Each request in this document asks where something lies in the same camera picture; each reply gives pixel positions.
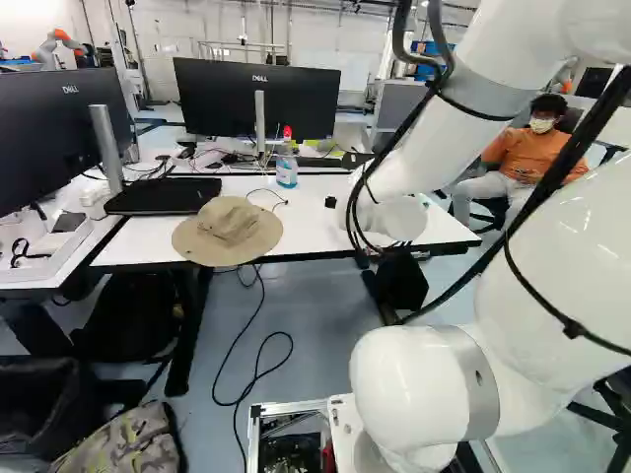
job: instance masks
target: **camouflage bag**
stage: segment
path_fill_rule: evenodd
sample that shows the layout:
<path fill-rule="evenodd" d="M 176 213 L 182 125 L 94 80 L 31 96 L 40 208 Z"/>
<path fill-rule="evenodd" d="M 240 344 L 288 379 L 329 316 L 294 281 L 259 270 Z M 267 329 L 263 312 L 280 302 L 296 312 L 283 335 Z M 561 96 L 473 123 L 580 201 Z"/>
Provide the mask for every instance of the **camouflage bag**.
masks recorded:
<path fill-rule="evenodd" d="M 121 414 L 55 460 L 48 473 L 180 472 L 170 409 L 153 401 Z"/>

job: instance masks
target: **face mask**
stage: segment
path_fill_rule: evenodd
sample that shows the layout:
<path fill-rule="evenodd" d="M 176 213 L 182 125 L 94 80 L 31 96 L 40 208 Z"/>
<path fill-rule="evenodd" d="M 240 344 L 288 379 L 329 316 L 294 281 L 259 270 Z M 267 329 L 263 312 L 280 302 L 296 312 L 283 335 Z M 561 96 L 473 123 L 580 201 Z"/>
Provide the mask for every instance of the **face mask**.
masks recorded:
<path fill-rule="evenodd" d="M 555 121 L 554 118 L 547 118 L 547 119 L 531 118 L 530 129 L 537 135 L 540 135 L 542 133 L 546 133 L 550 131 L 552 127 L 554 126 L 554 121 Z"/>

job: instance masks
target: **keyboard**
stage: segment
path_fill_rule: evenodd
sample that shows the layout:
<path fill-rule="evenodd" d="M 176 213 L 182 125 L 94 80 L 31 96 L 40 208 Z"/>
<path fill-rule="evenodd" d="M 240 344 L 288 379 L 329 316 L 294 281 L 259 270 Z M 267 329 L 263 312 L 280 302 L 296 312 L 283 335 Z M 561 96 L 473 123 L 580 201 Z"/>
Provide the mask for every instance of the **keyboard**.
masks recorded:
<path fill-rule="evenodd" d="M 299 168 L 341 168 L 342 160 L 338 158 L 307 158 L 297 156 L 296 163 Z M 268 168 L 276 168 L 276 159 L 272 158 L 267 163 Z"/>

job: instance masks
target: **beige hat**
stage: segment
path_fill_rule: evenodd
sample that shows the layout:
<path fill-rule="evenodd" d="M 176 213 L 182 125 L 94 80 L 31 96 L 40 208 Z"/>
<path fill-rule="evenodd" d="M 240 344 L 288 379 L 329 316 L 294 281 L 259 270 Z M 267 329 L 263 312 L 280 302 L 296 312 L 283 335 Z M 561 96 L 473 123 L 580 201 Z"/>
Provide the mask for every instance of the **beige hat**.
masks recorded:
<path fill-rule="evenodd" d="M 235 266 L 267 253 L 282 235 L 283 224 L 268 210 L 222 196 L 179 224 L 171 242 L 182 257 L 202 266 Z"/>

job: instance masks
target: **dell logo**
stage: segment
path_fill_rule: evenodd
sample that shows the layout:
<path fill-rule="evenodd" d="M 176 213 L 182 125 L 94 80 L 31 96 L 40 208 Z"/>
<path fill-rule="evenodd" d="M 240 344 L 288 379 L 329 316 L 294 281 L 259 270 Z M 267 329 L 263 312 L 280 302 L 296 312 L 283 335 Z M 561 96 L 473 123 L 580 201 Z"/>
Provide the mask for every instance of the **dell logo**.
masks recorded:
<path fill-rule="evenodd" d="M 77 86 L 61 86 L 61 90 L 64 94 L 79 94 Z"/>

